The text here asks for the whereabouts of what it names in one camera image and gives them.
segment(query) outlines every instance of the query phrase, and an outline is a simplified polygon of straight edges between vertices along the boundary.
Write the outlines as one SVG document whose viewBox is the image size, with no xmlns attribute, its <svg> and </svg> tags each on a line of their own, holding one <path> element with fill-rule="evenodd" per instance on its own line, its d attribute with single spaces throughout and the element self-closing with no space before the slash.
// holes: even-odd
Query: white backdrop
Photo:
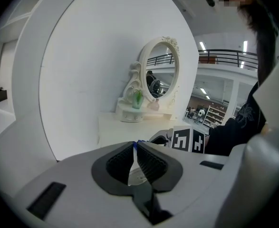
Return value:
<svg viewBox="0 0 279 228">
<path fill-rule="evenodd" d="M 198 52 L 172 0 L 75 0 L 49 40 L 40 75 L 40 109 L 50 147 L 62 160 L 93 150 L 98 114 L 114 112 L 130 65 L 159 36 L 177 39 L 184 84 L 176 112 L 191 96 Z"/>
</svg>

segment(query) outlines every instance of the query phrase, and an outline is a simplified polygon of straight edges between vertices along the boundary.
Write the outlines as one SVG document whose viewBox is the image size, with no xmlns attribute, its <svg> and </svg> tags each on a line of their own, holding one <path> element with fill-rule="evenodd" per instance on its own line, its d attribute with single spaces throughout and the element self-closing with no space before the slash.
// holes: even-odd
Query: store shelves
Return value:
<svg viewBox="0 0 279 228">
<path fill-rule="evenodd" d="M 216 121 L 218 121 L 218 122 L 222 123 L 222 121 L 221 121 L 221 120 L 218 120 L 218 119 L 216 119 L 216 118 L 214 118 L 214 117 L 212 117 L 212 116 L 210 116 L 210 115 L 207 115 L 207 117 L 213 118 L 214 120 L 216 120 Z"/>
<path fill-rule="evenodd" d="M 218 115 L 218 114 L 216 114 L 216 113 L 214 113 L 214 112 L 209 111 L 209 113 L 212 113 L 212 114 L 214 114 L 214 115 L 216 115 L 216 116 L 219 116 L 219 117 L 221 117 L 221 118 L 224 118 L 223 116 Z"/>
<path fill-rule="evenodd" d="M 216 108 L 213 108 L 213 107 L 211 107 L 211 106 L 209 106 L 209 109 L 216 110 L 216 111 L 218 111 L 218 112 L 221 112 L 221 113 L 226 114 L 225 112 L 222 112 L 222 111 L 220 111 L 220 110 L 218 110 L 218 109 L 216 109 Z"/>
<path fill-rule="evenodd" d="M 218 109 L 215 109 L 215 108 L 209 106 L 207 114 L 206 114 L 205 119 L 203 121 L 203 124 L 208 126 L 208 127 L 212 127 L 212 128 L 222 124 L 222 120 L 224 119 L 224 116 L 220 115 L 219 113 L 214 112 L 214 110 L 218 111 L 219 113 L 226 114 L 225 112 L 222 112 L 221 110 L 218 110 Z M 218 116 L 218 117 L 222 118 L 222 120 L 216 119 L 215 116 Z"/>
</svg>

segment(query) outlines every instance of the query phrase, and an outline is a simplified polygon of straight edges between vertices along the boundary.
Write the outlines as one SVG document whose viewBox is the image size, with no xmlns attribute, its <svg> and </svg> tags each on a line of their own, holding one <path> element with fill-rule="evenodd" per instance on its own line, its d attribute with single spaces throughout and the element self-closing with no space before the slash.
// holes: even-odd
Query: blue object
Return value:
<svg viewBox="0 0 279 228">
<path fill-rule="evenodd" d="M 137 150 L 137 143 L 140 143 L 140 142 L 148 142 L 148 141 L 145 141 L 145 140 L 138 140 L 137 142 L 133 141 L 133 147 Z"/>
</svg>

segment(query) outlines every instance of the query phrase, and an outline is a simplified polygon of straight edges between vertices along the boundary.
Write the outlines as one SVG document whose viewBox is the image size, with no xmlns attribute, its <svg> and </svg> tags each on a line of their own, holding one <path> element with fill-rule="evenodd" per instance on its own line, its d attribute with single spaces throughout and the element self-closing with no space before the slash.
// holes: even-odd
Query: black slot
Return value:
<svg viewBox="0 0 279 228">
<path fill-rule="evenodd" d="M 150 143 L 155 143 L 155 144 L 166 144 L 169 141 L 166 140 L 166 138 L 164 136 L 157 136 L 156 138 L 154 138 L 152 141 L 149 141 Z"/>
<path fill-rule="evenodd" d="M 36 200 L 27 208 L 34 216 L 43 220 L 52 206 L 63 192 L 65 184 L 52 182 L 44 191 L 36 198 Z"/>
<path fill-rule="evenodd" d="M 210 162 L 210 161 L 202 161 L 200 163 L 200 165 L 204 165 L 213 169 L 217 169 L 217 170 L 221 170 L 224 165 L 223 164 L 218 164 L 218 163 L 214 163 L 214 162 Z"/>
</svg>

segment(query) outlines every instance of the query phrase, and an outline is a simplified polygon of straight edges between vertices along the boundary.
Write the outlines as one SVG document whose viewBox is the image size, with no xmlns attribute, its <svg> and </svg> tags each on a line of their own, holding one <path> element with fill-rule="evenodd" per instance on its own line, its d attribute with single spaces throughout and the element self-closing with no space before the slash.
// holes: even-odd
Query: black hair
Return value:
<svg viewBox="0 0 279 228">
<path fill-rule="evenodd" d="M 249 28 L 256 33 L 258 79 L 261 84 L 274 67 L 277 31 L 266 8 L 257 1 L 240 5 L 238 10 L 246 17 Z"/>
</svg>

